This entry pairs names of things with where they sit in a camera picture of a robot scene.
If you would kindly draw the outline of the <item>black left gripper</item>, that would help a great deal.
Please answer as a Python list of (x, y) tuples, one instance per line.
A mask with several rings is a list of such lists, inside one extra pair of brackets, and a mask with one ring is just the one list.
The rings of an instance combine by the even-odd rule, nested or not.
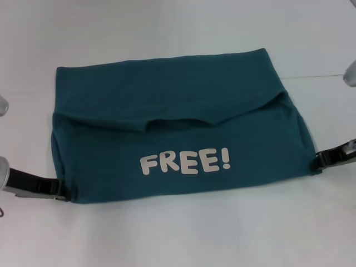
[(63, 180), (49, 179), (10, 168), (5, 192), (17, 197), (70, 201), (70, 192)]

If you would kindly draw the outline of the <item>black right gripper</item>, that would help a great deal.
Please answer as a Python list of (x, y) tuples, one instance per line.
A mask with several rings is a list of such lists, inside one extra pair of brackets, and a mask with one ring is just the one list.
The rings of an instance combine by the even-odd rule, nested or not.
[(320, 151), (310, 163), (311, 175), (319, 175), (329, 167), (345, 165), (355, 162), (355, 139), (338, 147)]

